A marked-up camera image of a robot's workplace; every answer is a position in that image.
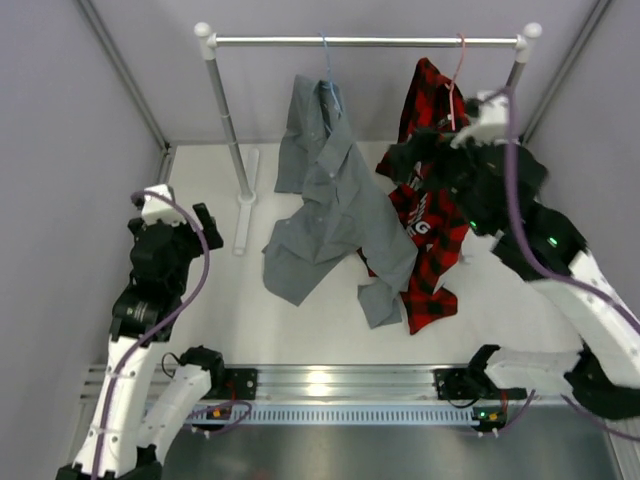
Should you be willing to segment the light blue wire hanger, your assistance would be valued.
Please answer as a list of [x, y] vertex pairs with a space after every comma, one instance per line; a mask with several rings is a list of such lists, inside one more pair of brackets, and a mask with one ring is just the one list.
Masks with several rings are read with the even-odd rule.
[[339, 96], [338, 96], [335, 82], [333, 81], [333, 72], [332, 72], [332, 63], [331, 63], [331, 54], [329, 50], [329, 45], [328, 45], [327, 37], [322, 31], [319, 32], [319, 35], [321, 38], [322, 48], [324, 51], [325, 61], [326, 61], [326, 77], [327, 77], [327, 84], [328, 84], [327, 89], [329, 90], [331, 97], [333, 99], [334, 109], [336, 110], [337, 118], [340, 119], [343, 116], [343, 107], [342, 107], [341, 100], [339, 99]]

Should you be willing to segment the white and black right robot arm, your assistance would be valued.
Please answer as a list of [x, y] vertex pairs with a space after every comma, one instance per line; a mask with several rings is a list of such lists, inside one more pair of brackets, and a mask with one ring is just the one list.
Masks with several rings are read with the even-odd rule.
[[485, 361], [465, 373], [468, 390], [487, 397], [502, 385], [547, 389], [607, 420], [638, 417], [639, 320], [571, 220], [538, 201], [548, 171], [532, 153], [512, 141], [418, 129], [386, 158], [393, 179], [447, 193], [475, 234], [495, 238], [502, 264], [546, 296], [581, 338], [566, 353], [484, 347]]

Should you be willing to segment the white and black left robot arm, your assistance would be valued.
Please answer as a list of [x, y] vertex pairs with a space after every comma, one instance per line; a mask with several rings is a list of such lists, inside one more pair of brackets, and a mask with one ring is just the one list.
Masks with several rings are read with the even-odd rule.
[[58, 478], [160, 478], [168, 450], [198, 401], [225, 390], [222, 354], [191, 347], [179, 357], [169, 386], [153, 406], [147, 404], [173, 324], [187, 304], [182, 297], [190, 264], [224, 244], [206, 205], [193, 211], [191, 221], [172, 223], [166, 213], [129, 221], [132, 270], [112, 308], [98, 404], [83, 445]]

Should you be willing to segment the grey button shirt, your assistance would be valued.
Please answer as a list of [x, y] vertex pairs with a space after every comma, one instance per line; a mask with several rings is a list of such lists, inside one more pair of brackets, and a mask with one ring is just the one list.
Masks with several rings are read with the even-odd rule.
[[402, 320], [417, 247], [359, 150], [339, 90], [294, 79], [281, 140], [275, 192], [298, 194], [301, 207], [275, 223], [263, 250], [263, 283], [298, 306], [347, 256], [361, 253], [376, 279], [358, 288], [370, 328]]

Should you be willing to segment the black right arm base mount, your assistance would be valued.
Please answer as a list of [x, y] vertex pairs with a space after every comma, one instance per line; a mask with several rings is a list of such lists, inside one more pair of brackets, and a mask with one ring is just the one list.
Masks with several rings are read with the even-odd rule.
[[441, 368], [434, 371], [439, 400], [492, 399], [494, 389], [488, 377], [481, 371], [468, 367]]

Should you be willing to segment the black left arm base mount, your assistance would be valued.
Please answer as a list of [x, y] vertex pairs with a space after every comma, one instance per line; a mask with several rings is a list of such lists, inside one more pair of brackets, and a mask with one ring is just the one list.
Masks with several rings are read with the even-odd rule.
[[226, 368], [217, 374], [205, 399], [254, 400], [258, 386], [258, 370], [255, 368]]

